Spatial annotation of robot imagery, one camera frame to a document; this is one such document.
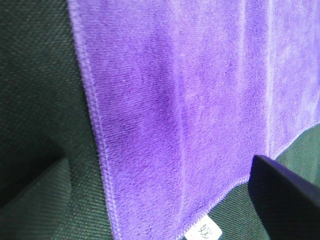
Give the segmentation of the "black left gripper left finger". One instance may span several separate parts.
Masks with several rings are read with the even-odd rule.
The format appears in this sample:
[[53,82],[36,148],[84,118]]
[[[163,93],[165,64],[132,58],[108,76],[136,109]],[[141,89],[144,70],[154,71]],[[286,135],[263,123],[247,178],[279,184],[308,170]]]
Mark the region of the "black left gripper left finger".
[[2,240],[51,240],[71,198],[67,158],[52,164],[0,210]]

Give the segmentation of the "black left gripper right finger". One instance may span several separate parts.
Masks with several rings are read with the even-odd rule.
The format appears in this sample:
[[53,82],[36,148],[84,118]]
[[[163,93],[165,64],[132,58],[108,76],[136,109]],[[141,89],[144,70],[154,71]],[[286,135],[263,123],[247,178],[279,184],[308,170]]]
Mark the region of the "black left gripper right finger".
[[252,160],[248,192],[272,240],[320,238],[320,189],[264,155]]

